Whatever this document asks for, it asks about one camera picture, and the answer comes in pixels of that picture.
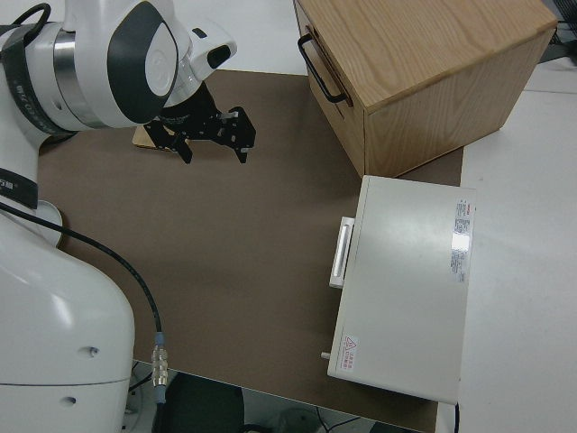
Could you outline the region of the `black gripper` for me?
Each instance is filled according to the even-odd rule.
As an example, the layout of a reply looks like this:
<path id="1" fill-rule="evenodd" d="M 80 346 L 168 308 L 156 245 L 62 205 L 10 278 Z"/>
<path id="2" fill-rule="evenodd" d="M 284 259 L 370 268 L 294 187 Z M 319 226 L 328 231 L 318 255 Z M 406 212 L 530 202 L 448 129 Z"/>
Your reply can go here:
<path id="1" fill-rule="evenodd" d="M 165 106 L 158 119 L 143 128 L 156 149 L 177 153 L 186 164 L 191 163 L 193 156 L 186 137 L 205 137 L 229 147 L 240 163 L 247 162 L 256 138 L 256 130 L 244 109 L 236 106 L 220 113 L 208 88 L 199 88 L 183 102 Z"/>

